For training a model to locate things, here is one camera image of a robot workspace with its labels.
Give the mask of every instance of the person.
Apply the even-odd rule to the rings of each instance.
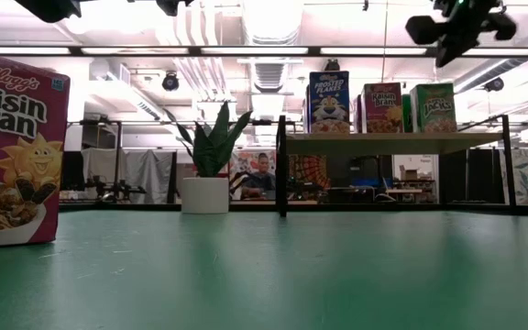
[[[242,186],[244,197],[261,197],[266,191],[276,189],[276,177],[269,173],[270,160],[265,153],[258,155],[258,171],[251,173],[251,176]]]

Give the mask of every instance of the security camera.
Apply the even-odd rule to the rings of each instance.
[[[484,90],[486,92],[499,92],[504,88],[504,81],[501,77],[493,79],[484,84]]]
[[[510,40],[517,32],[514,21],[490,10],[501,5],[499,0],[432,0],[434,9],[441,10],[444,23],[435,23],[430,16],[409,18],[406,30],[417,45],[437,42],[435,65],[442,68],[467,50],[479,45],[481,32],[496,31],[496,40]]]
[[[162,81],[162,88],[168,92],[179,89],[179,79],[176,77],[176,72],[166,73],[166,77]]]

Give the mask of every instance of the green table surface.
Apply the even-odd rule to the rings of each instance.
[[[61,214],[0,247],[1,329],[528,329],[528,217]]]

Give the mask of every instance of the white flower pot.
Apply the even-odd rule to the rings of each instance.
[[[182,179],[182,212],[212,215],[229,212],[229,181],[227,178]]]

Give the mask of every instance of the frosted flakes cereal box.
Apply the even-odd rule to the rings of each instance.
[[[411,99],[415,131],[424,133],[457,131],[454,84],[419,84],[412,89]]]
[[[367,133],[404,131],[400,83],[367,83],[364,85],[363,98]]]
[[[349,72],[309,74],[309,131],[349,133]]]
[[[0,58],[0,246],[56,236],[69,86]]]

